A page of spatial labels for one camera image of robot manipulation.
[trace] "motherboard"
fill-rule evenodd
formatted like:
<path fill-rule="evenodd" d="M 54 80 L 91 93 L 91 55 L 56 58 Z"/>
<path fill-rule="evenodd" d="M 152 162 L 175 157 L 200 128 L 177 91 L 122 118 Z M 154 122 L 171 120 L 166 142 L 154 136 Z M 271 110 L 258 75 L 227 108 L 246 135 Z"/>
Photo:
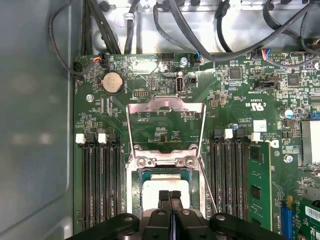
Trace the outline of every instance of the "motherboard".
<path fill-rule="evenodd" d="M 74 233 L 120 213 L 141 217 L 160 190 L 180 191 L 184 208 L 210 218 L 202 163 L 218 212 L 320 239 L 318 202 L 306 194 L 320 193 L 320 58 L 280 68 L 253 53 L 101 56 L 74 79 Z"/>

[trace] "mounting screw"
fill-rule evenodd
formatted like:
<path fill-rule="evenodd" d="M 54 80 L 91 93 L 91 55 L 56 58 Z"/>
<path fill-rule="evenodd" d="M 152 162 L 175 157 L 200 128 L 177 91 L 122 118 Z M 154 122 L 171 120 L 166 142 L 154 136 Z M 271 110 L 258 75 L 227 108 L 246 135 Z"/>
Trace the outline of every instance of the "mounting screw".
<path fill-rule="evenodd" d="M 92 95 L 92 94 L 88 94 L 86 97 L 85 97 L 86 101 L 88 103 L 92 103 L 95 99 L 95 97 Z"/>
<path fill-rule="evenodd" d="M 185 165 L 187 167 L 193 167 L 195 164 L 195 161 L 192 159 L 192 158 L 188 158 L 186 161 L 185 161 Z"/>
<path fill-rule="evenodd" d="M 139 158 L 136 163 L 140 168 L 143 168 L 146 165 L 146 160 L 144 158 Z"/>
<path fill-rule="evenodd" d="M 183 210 L 183 211 L 182 211 L 182 214 L 183 214 L 183 215 L 190 215 L 191 212 L 190 212 L 189 210 Z"/>
<path fill-rule="evenodd" d="M 130 221 L 132 221 L 132 220 L 133 220 L 133 218 L 132 218 L 132 217 L 130 217 L 130 216 L 128 216 L 128 217 L 126 217 L 124 220 L 125 220 L 126 222 L 130 222 Z"/>
<path fill-rule="evenodd" d="M 226 217 L 222 216 L 222 215 L 218 215 L 218 216 L 216 216 L 216 219 L 218 219 L 219 221 L 224 221 L 224 220 L 226 220 Z"/>
<path fill-rule="evenodd" d="M 294 158 L 291 155 L 285 155 L 283 159 L 286 164 L 292 163 L 293 160 Z"/>
<path fill-rule="evenodd" d="M 180 64 L 182 66 L 187 66 L 188 65 L 188 59 L 186 57 L 180 58 Z"/>

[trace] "blue wire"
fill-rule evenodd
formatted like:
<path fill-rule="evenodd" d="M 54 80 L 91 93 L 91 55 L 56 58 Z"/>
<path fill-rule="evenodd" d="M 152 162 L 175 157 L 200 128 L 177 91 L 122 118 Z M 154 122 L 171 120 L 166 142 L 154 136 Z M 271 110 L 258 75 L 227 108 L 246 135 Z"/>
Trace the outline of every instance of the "blue wire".
<path fill-rule="evenodd" d="M 266 58 L 269 58 L 270 52 L 271 52 L 271 49 L 268 49 L 268 51 L 266 52 Z"/>

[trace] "white sticker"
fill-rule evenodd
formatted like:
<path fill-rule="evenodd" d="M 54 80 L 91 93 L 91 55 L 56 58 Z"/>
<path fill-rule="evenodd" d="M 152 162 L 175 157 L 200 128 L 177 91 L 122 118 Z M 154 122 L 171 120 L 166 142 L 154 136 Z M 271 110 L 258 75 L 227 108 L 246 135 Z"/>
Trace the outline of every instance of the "white sticker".
<path fill-rule="evenodd" d="M 312 208 L 305 206 L 305 214 L 309 216 L 310 218 L 313 218 L 320 222 L 320 212 L 313 210 Z"/>
<path fill-rule="evenodd" d="M 253 131 L 256 133 L 267 132 L 267 121 L 266 120 L 253 120 Z"/>

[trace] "gray case wall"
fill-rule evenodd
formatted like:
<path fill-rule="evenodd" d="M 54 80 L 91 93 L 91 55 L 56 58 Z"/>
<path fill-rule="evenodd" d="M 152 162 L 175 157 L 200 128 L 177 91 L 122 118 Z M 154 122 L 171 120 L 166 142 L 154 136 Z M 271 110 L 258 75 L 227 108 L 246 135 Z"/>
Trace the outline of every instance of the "gray case wall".
<path fill-rule="evenodd" d="M 64 3 L 0 1 L 1 240 L 72 234 L 72 89 L 47 37 L 50 14 Z M 54 25 L 66 61 L 79 50 L 80 3 Z"/>

